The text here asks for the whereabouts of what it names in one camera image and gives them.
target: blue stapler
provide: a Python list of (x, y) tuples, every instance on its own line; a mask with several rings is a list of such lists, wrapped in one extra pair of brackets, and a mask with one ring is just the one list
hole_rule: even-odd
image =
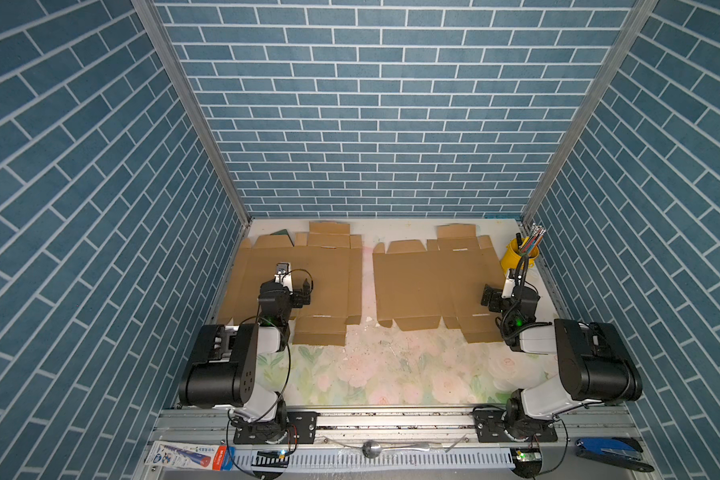
[(576, 456), (638, 472), (653, 472), (643, 463), (643, 448), (634, 438), (579, 438)]

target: black mounting plate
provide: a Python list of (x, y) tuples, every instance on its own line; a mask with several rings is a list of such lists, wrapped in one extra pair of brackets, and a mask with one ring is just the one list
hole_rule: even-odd
[[(527, 438), (513, 438), (507, 434), (503, 420), (504, 410), (474, 410), (474, 429), (478, 433), (478, 442), (480, 443), (498, 443), (498, 442), (528, 442)], [(541, 434), (536, 435), (538, 442), (556, 442), (557, 433), (552, 426), (545, 426), (541, 430)]]
[[(288, 412), (288, 423), (296, 427), (298, 443), (311, 445), (315, 443), (315, 429), (317, 427), (317, 412)], [(272, 439), (282, 430), (273, 429), (263, 432), (260, 425), (241, 425), (235, 429), (236, 445), (269, 445), (266, 440)]]

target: side wall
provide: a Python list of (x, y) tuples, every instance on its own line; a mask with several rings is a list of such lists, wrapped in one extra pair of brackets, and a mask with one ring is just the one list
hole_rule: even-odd
[(0, 480), (133, 473), (239, 231), (128, 0), (0, 0)]
[(633, 1), (158, 4), (254, 216), (517, 218)]
[(720, 1), (661, 0), (542, 205), (573, 315), (640, 363), (665, 478), (720, 478)]

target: metal corner post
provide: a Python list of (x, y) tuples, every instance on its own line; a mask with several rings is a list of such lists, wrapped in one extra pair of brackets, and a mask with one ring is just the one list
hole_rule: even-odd
[(197, 137), (200, 139), (202, 146), (208, 154), (213, 169), (219, 176), (219, 180), (221, 180), (224, 190), (226, 190), (226, 194), (230, 198), (230, 202), (232, 202), (232, 207), (240, 216), (242, 225), (248, 226), (250, 224), (248, 210), (232, 182), (230, 172), (226, 167), (219, 145), (213, 138), (206, 117), (202, 113), (200, 104), (192, 91), (190, 81), (184, 73), (176, 51), (173, 49), (173, 44), (168, 37), (168, 31), (160, 19), (160, 14), (157, 11), (154, 0), (132, 0), (132, 3), (134, 4), (136, 14), (139, 15), (139, 20), (141, 20), (141, 23), (144, 25), (147, 36), (149, 36), (152, 41), (157, 56), (160, 57), (160, 61), (163, 63), (163, 67), (168, 74), (168, 79), (170, 79), (173, 88), (179, 95), (179, 100), (181, 100), (184, 110), (186, 110), (186, 114), (190, 122), (192, 122), (192, 126), (195, 128), (195, 132), (197, 132)]
[(541, 206), (541, 202), (552, 187), (552, 183), (554, 183), (557, 174), (565, 165), (568, 155), (570, 155), (579, 137), (581, 137), (581, 134), (584, 132), (586, 124), (590, 121), (590, 118), (592, 118), (592, 114), (595, 112), (598, 103), (603, 95), (605, 95), (608, 85), (614, 80), (616, 72), (619, 71), (621, 63), (624, 61), (624, 58), (626, 58), (626, 54), (629, 53), (637, 39), (637, 35), (640, 33), (640, 30), (643, 29), (643, 25), (646, 24), (648, 17), (653, 12), (653, 8), (657, 3), (658, 0), (636, 0), (630, 13), (626, 16), (624, 26), (619, 32), (618, 37), (616, 37), (614, 46), (608, 50), (603, 64), (600, 66), (600, 70), (597, 72), (597, 75), (595, 75), (590, 89), (584, 96), (584, 101), (581, 102), (581, 106), (576, 110), (576, 114), (571, 120), (568, 130), (563, 134), (560, 145), (557, 146), (557, 150), (552, 155), (546, 171), (541, 175), (536, 189), (530, 196), (525, 208), (523, 208), (522, 222), (524, 225), (530, 225), (533, 221), (536, 212)]

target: unfolded cardboard box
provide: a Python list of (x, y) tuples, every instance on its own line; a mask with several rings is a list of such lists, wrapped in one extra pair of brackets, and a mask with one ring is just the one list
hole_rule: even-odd
[(376, 245), (373, 253), (378, 322), (401, 330), (461, 329), (467, 342), (500, 342), (496, 313), (480, 304), (485, 284), (500, 288), (504, 272), (487, 235), (477, 227), (438, 227), (436, 240)]
[(219, 314), (220, 323), (239, 324), (258, 310), (259, 287), (275, 275), (278, 263), (288, 262), (293, 285), (301, 288), (312, 274), (312, 301), (292, 311), (296, 319), (294, 343), (344, 345), (346, 325), (359, 323), (362, 297), (362, 242), (349, 234), (349, 225), (310, 222), (309, 233), (261, 235), (254, 244), (248, 239), (232, 267), (230, 283)]

